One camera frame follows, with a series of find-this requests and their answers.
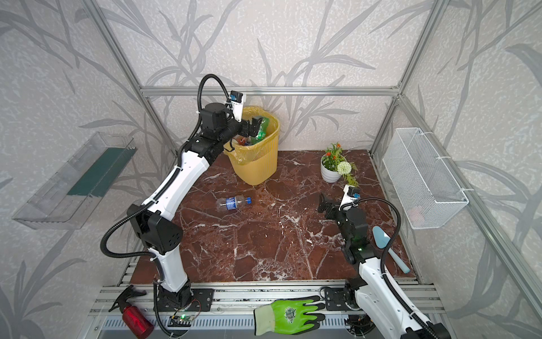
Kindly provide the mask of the white flower pot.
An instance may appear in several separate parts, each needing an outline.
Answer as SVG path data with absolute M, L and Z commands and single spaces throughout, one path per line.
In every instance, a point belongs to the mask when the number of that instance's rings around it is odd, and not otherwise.
M 327 169 L 323 164 L 324 159 L 325 159 L 325 156 L 323 155 L 322 158 L 320 159 L 320 173 L 322 175 L 323 180 L 330 184 L 339 181 L 342 178 L 342 176 L 339 174 L 339 172 L 331 171 Z

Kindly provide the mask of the yellow ribbed trash bin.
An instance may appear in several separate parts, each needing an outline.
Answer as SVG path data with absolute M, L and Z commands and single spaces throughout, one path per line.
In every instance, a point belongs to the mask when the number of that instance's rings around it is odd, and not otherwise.
M 227 144 L 224 154 L 229 158 L 234 172 L 245 183 L 256 186 L 269 179 L 277 170 L 280 122 L 273 114 L 262 107 L 248 106 L 243 110 L 244 119 L 253 117 L 268 118 L 269 124 L 265 138 L 254 145 L 240 145 L 235 140 L 233 146 Z

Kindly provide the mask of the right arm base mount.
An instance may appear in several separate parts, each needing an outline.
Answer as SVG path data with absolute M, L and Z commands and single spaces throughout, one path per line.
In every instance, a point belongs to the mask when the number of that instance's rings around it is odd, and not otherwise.
M 325 301 L 328 311 L 360 311 L 361 307 L 357 305 L 355 292 L 365 286 L 367 282 L 362 278 L 347 278 L 341 288 L 330 286 L 320 288 L 320 297 Z

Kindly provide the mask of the left circuit board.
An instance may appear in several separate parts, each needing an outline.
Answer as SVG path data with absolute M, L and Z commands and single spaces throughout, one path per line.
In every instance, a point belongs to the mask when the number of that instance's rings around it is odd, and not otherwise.
M 191 327 L 196 318 L 196 314 L 176 314 L 169 318 L 167 326 L 174 329 Z

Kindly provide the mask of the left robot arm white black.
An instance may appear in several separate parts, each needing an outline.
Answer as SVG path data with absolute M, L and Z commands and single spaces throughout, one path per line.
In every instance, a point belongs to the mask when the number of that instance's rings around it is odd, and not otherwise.
M 180 256 L 182 229 L 173 223 L 181 202 L 198 178 L 236 136 L 256 137 L 262 117 L 245 120 L 240 104 L 211 103 L 199 112 L 196 134 L 183 145 L 177 164 L 158 189 L 141 206 L 128 209 L 135 233 L 157 264 L 163 291 L 178 295 L 189 289 Z

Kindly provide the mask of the yellow plastic bin liner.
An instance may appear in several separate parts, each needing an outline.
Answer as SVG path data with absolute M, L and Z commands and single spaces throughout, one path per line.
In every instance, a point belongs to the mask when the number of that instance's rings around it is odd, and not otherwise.
M 265 111 L 262 107 L 244 107 L 242 118 L 251 120 L 253 117 L 267 117 L 270 120 L 268 134 L 265 139 L 257 144 L 249 146 L 239 145 L 235 140 L 233 146 L 227 144 L 224 147 L 224 154 L 235 164 L 247 165 L 255 162 L 267 154 L 278 152 L 280 122 L 275 115 Z

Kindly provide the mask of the artificial green flowering plant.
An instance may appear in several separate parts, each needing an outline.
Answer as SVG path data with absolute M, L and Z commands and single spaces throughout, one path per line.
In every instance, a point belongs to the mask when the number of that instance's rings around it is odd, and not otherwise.
M 343 149 L 340 143 L 331 144 L 327 148 L 321 164 L 325 169 L 337 172 L 349 185 L 359 186 L 354 175 L 358 170 L 357 166 L 353 162 L 348 161 L 342 153 Z

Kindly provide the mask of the clear bottle red label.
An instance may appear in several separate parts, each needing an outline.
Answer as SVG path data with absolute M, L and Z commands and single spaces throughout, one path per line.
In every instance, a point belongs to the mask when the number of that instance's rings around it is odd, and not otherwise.
M 249 145 L 251 145 L 251 138 L 250 138 L 250 137 L 236 136 L 234 139 L 236 140 L 236 142 L 237 142 L 239 145 L 242 145 L 242 146 L 249 146 Z

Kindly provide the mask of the green soda bottle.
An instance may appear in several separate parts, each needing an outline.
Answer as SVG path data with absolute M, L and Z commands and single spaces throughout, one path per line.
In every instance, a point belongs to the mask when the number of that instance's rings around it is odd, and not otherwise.
M 253 138 L 253 142 L 255 144 L 257 144 L 257 143 L 259 143 L 259 142 L 261 142 L 261 141 L 263 141 L 265 139 L 265 137 L 268 134 L 269 123 L 270 123 L 270 120 L 267 117 L 262 117 L 262 122 L 261 122 L 260 128 L 258 130 L 258 133 L 257 133 L 256 137 Z

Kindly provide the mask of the clear wall shelf green mat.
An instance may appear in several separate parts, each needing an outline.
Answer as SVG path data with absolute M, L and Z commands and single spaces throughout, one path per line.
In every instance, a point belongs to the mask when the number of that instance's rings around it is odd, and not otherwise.
M 12 217 L 34 230 L 79 230 L 137 148 L 131 136 L 96 132 Z

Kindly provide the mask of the clear bottle blue label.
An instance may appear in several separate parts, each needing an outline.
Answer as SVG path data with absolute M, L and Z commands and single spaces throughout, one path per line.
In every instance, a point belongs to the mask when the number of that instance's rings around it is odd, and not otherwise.
M 234 196 L 230 198 L 218 199 L 216 202 L 217 210 L 219 211 L 239 210 L 240 208 L 251 204 L 252 198 L 250 196 Z

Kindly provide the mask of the red spray bottle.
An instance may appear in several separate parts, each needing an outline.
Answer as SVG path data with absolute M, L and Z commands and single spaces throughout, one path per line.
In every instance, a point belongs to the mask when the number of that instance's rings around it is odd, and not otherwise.
M 133 285 L 129 285 L 115 299 L 109 312 L 118 309 L 122 313 L 122 320 L 137 339 L 146 339 L 153 331 L 154 326 L 145 318 L 138 307 L 132 305 L 129 299 L 146 295 L 145 291 L 136 290 Z

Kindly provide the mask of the green work glove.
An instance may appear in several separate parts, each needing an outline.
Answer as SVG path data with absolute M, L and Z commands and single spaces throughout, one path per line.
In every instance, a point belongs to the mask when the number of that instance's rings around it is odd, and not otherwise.
M 325 320 L 325 303 L 319 296 L 295 299 L 277 299 L 253 311 L 255 335 L 268 332 L 282 335 L 300 335 L 320 328 Z

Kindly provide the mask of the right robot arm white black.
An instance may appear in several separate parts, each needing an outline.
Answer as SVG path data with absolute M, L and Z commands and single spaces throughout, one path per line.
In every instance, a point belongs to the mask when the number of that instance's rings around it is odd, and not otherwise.
M 385 199 L 362 198 L 358 193 L 357 188 L 347 186 L 341 202 L 320 194 L 318 203 L 318 212 L 337 223 L 344 257 L 359 275 L 345 283 L 343 303 L 364 311 L 384 338 L 451 338 L 444 324 L 433 323 L 415 306 L 385 267 L 402 224 L 398 209 Z M 388 205 L 397 219 L 395 231 L 382 249 L 369 240 L 366 214 L 359 207 L 368 201 Z

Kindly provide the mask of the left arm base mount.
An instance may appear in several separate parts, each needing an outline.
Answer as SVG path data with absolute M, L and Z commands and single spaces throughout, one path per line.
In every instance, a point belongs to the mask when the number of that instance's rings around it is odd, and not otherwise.
M 173 312 L 209 312 L 213 302 L 214 289 L 183 288 L 179 292 L 170 292 L 158 285 L 154 310 Z

